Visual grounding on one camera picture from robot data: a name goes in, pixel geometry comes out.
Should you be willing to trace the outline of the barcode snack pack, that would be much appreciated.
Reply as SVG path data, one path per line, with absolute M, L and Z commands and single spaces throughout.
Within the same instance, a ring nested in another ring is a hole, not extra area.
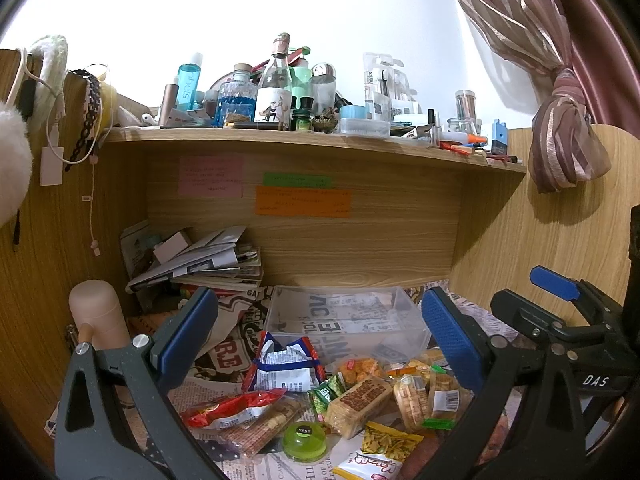
M 461 387 L 454 376 L 433 372 L 428 386 L 426 429 L 451 430 L 473 400 L 473 393 Z

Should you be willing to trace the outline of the corn snack pack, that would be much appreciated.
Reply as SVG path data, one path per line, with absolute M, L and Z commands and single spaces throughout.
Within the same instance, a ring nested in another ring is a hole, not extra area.
M 393 389 L 404 426 L 409 431 L 420 430 L 424 420 L 430 416 L 430 404 L 423 377 L 413 374 L 401 375 L 395 380 Z

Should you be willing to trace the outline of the red snack packet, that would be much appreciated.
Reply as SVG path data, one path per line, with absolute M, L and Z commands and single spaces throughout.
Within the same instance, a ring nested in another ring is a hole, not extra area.
M 254 422 L 285 396 L 286 390 L 249 391 L 201 403 L 180 413 L 189 428 L 220 431 Z

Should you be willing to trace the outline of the orange puff snack bag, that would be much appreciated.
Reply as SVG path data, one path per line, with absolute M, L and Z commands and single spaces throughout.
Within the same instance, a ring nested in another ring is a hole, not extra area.
M 352 388 L 369 376 L 382 378 L 384 370 L 380 362 L 373 358 L 349 359 L 338 366 L 345 385 Z

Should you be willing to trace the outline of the white blue red chip bag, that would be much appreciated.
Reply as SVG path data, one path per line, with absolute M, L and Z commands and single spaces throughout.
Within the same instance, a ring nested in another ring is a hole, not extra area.
M 242 382 L 242 390 L 284 389 L 305 393 L 326 380 L 326 371 L 308 337 L 281 344 L 269 332 L 262 332 L 259 346 Z

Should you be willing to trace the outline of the clear plastic storage bin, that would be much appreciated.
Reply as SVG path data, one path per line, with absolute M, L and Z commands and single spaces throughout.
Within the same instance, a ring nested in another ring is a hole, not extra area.
M 278 286 L 265 331 L 280 344 L 307 337 L 324 364 L 349 356 L 408 361 L 431 341 L 420 308 L 398 286 Z

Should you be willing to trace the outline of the yellow snack packet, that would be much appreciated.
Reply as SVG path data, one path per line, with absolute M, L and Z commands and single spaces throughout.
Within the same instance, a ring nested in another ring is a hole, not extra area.
M 332 469 L 334 476 L 350 480 L 392 480 L 421 443 L 420 434 L 406 434 L 378 422 L 368 422 L 358 451 Z

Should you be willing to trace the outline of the brown cracker pack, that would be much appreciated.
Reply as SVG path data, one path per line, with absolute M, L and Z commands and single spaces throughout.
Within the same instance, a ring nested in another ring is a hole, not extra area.
M 380 414 L 393 387 L 382 378 L 369 376 L 330 402 L 324 423 L 344 439 L 351 439 Z

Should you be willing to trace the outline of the green pea snack packet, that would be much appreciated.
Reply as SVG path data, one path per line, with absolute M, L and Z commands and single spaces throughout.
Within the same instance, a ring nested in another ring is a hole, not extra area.
M 321 418 L 328 411 L 330 403 L 346 392 L 343 374 L 337 372 L 308 392 L 309 401 L 316 415 Z

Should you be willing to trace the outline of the stack of books and papers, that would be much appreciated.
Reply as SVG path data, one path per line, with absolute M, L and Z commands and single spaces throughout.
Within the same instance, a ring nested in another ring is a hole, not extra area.
M 264 277 L 262 254 L 245 233 L 246 226 L 210 232 L 166 262 L 152 263 L 129 281 L 126 291 L 133 294 L 164 283 L 236 292 L 256 288 Z

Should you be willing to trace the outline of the orange sticky note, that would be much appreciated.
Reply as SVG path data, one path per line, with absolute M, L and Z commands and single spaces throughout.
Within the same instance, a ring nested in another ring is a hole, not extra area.
M 285 188 L 259 185 L 255 214 L 270 217 L 346 219 L 352 215 L 352 192 L 334 188 Z

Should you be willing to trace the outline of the white fluffy item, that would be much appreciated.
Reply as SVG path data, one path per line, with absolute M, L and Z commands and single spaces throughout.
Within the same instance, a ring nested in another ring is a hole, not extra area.
M 1 103 L 0 127 L 0 224 L 16 216 L 32 178 L 32 150 L 27 125 L 13 105 Z

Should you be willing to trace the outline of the clear lidded box on shelf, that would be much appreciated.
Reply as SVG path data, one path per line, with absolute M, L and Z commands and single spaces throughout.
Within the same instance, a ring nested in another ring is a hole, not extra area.
M 367 111 L 363 106 L 344 105 L 340 109 L 338 131 L 344 136 L 388 138 L 390 123 L 385 120 L 367 118 Z

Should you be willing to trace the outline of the blue liquid bottle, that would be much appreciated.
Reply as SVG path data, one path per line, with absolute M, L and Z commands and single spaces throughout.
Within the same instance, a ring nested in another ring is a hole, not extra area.
M 215 126 L 232 122 L 252 122 L 255 116 L 258 85 L 252 81 L 252 66 L 235 64 L 231 78 L 219 89 Z

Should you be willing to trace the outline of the clear glass bottle with label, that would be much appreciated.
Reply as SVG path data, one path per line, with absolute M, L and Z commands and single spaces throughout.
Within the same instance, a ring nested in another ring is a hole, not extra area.
M 254 119 L 273 122 L 286 130 L 291 120 L 291 73 L 288 67 L 290 35 L 282 32 L 273 41 L 271 61 L 260 77 Z

